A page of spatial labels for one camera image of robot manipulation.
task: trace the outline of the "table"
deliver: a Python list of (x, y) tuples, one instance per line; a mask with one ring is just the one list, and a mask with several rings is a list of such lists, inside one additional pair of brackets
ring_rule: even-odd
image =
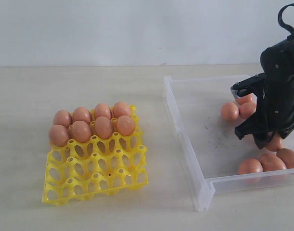
[[(216, 195), (195, 212), (162, 101), (163, 77), (261, 72), (256, 64), (0, 68), (0, 230), (294, 230), (294, 185)], [(48, 130), (59, 109), (135, 104), (148, 147), (139, 191), (42, 203)]]

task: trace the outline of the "yellow egg tray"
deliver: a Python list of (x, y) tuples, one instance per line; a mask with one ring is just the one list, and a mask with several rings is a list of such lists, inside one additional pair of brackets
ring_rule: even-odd
[(74, 139), (64, 147), (51, 143), (45, 170), (43, 203), (64, 205), (70, 199), (89, 200), (96, 194), (113, 195), (121, 189), (138, 190), (148, 184), (145, 165), (147, 148), (142, 130), (130, 106), (135, 131), (122, 136), (116, 131), (107, 140), (93, 135), (87, 143)]

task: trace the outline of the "egg tray cup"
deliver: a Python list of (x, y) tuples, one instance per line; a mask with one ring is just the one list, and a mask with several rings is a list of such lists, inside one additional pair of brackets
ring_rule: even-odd
[[(121, 189), (138, 190), (148, 184), (142, 130), (135, 106), (130, 106), (135, 130), (129, 136), (115, 132), (106, 140), (93, 135), (86, 143), (70, 139), (66, 146), (51, 143), (47, 155), (43, 203), (64, 205), (70, 199), (90, 200), (96, 194), (113, 195)], [(94, 127), (92, 114), (91, 127)]]

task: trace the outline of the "egg tray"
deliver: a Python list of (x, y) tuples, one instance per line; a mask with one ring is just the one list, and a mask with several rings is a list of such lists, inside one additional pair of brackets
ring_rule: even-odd
[(51, 143), (47, 155), (43, 203), (64, 205), (70, 199), (89, 200), (96, 194), (113, 195), (121, 189), (138, 190), (148, 184), (142, 130), (135, 106), (130, 106), (136, 127), (129, 136), (115, 129), (111, 138), (93, 135), (86, 143), (70, 139), (66, 146)]

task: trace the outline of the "clear plastic tray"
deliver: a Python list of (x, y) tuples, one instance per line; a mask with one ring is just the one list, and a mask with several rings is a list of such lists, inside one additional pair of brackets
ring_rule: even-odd
[[(223, 103), (234, 101), (230, 87), (246, 78), (164, 78), (164, 104), (183, 149), (181, 160), (197, 211), (207, 210), (214, 194), (294, 184), (294, 169), (237, 174), (244, 159), (268, 152), (259, 150), (252, 136), (241, 141), (236, 137), (234, 127), (241, 119), (229, 123), (220, 116)], [(294, 150), (294, 132), (284, 146)], [(249, 184), (246, 180), (252, 178), (260, 181)]]

